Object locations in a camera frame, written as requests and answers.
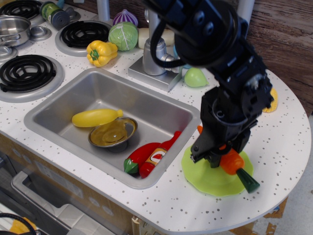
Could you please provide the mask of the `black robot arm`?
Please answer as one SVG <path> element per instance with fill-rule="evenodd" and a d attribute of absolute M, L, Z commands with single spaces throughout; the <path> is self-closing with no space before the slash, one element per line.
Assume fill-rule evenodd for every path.
<path fill-rule="evenodd" d="M 209 161 L 212 168 L 231 149 L 245 147 L 251 128 L 264 108 L 271 106 L 272 85 L 266 66 L 246 41 L 244 21 L 222 0 L 146 0 L 159 19 L 152 37 L 151 55 L 163 68 L 185 64 L 205 68 L 219 85 L 201 99 L 203 130 L 191 148 L 191 159 Z M 157 57 L 164 29 L 174 31 L 179 56 L 172 62 Z"/>

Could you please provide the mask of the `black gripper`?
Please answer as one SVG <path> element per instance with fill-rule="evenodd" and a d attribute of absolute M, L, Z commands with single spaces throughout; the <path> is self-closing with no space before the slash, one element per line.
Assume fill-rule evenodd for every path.
<path fill-rule="evenodd" d="M 231 142 L 232 147 L 241 152 L 258 116 L 259 113 L 245 115 L 240 104 L 220 87 L 207 91 L 201 98 L 203 131 L 191 147 L 191 160 L 197 163 L 205 159 L 211 168 L 217 168 L 225 151 L 215 148 Z"/>

